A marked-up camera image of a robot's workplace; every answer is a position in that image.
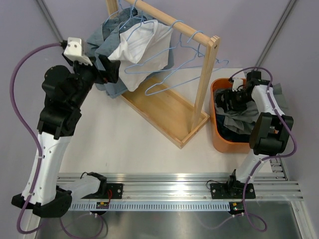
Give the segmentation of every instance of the wooden rod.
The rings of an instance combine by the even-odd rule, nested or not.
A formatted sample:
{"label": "wooden rod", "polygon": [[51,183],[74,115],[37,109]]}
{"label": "wooden rod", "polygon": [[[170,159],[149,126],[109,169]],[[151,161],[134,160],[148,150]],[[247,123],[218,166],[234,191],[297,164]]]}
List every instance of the wooden rod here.
{"label": "wooden rod", "polygon": [[108,7],[109,16],[119,10],[117,0],[106,0],[106,6]]}
{"label": "wooden rod", "polygon": [[201,110],[203,108],[204,99],[207,93],[210,76],[214,68],[214,63],[216,60],[219,43],[220,43],[220,38],[218,36],[214,36],[210,39],[206,47],[204,63],[201,70],[201,75],[200,75],[200,80],[198,84],[197,95],[196,95],[196,100],[194,105],[194,113],[192,118],[191,130],[196,128],[199,122]]}
{"label": "wooden rod", "polygon": [[[133,5],[135,3],[135,0],[125,0],[128,3],[130,3],[131,5]],[[143,2],[141,0],[137,0],[135,3],[135,7],[141,9],[142,11],[148,13],[149,15],[155,17],[156,19],[160,20],[161,22],[165,23],[168,26],[171,26],[176,19],[171,17],[170,15],[167,15],[166,13],[158,10],[157,8],[147,4],[146,2]],[[186,36],[191,37],[196,30],[182,22],[177,22],[174,24],[173,28],[175,28],[176,30],[178,30],[179,32],[183,33]],[[210,37],[206,36],[203,33],[197,33],[193,39],[195,41],[197,41],[198,43],[207,46],[207,44],[210,41]]]}

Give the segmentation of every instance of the wooden base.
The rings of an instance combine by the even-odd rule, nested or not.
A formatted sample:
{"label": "wooden base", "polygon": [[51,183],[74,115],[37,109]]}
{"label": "wooden base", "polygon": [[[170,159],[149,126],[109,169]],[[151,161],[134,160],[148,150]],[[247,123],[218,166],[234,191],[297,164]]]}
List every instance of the wooden base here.
{"label": "wooden base", "polygon": [[[198,125],[191,131],[194,113],[192,103],[172,89],[152,96],[145,95],[145,90],[157,82],[159,80],[152,77],[141,83],[134,92],[122,94],[122,98],[177,147],[183,148],[208,122],[210,116],[202,111]],[[167,89],[167,86],[157,85],[149,92],[163,89]]]}

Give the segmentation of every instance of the blue denim shirt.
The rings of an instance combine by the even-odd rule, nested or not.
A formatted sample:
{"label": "blue denim shirt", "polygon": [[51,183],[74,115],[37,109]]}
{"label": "blue denim shirt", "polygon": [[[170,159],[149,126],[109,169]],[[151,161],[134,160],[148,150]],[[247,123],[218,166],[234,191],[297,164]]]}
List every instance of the blue denim shirt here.
{"label": "blue denim shirt", "polygon": [[[122,32],[127,31],[132,26],[137,23],[140,23],[140,19],[131,18],[130,19],[130,12],[129,8],[124,9],[120,12],[115,18],[109,19],[106,23],[102,23],[99,28],[87,39],[87,56],[95,56],[96,57],[96,67],[99,70],[104,70],[102,63],[99,60],[99,55],[110,56],[113,51],[119,46],[120,44],[120,34]],[[132,15],[141,18],[142,13],[136,9],[132,10]],[[148,14],[143,13],[143,17],[145,21],[153,20],[154,18]],[[174,65],[174,58],[172,50],[168,52],[168,63],[164,69],[169,69]],[[146,79],[152,77],[157,72],[151,73]],[[96,87],[100,91],[106,91],[107,95],[109,95],[112,99],[115,97],[123,94],[128,89],[124,85],[121,79],[118,80],[117,83],[107,83],[104,85],[96,84]]]}

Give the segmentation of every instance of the white table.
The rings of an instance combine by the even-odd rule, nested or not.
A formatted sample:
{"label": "white table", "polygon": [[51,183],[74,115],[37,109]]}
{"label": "white table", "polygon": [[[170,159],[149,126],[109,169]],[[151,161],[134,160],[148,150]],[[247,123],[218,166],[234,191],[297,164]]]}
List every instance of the white table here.
{"label": "white table", "polygon": [[[166,84],[175,85],[197,77],[200,70],[180,70]],[[211,83],[230,77],[238,70],[218,70],[212,74]],[[197,86],[198,80],[195,80],[176,90],[194,102]],[[204,101],[207,113],[209,101],[210,89]],[[218,152],[212,144],[210,123],[179,149],[121,97],[112,100],[95,86],[81,110],[82,117],[64,155],[61,173],[231,173],[246,157]],[[261,172],[272,172],[269,162]]]}

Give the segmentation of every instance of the orange plastic container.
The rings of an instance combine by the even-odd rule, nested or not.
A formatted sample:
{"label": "orange plastic container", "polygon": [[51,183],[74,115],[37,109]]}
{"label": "orange plastic container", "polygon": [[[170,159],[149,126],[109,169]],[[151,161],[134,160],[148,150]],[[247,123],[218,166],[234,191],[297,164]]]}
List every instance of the orange plastic container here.
{"label": "orange plastic container", "polygon": [[213,145],[219,152],[222,153],[248,153],[250,150],[249,143],[236,143],[227,141],[222,136],[220,136],[217,130],[213,92],[217,89],[227,89],[231,87],[232,84],[228,81],[228,78],[219,78],[210,86],[210,122],[213,135]]}

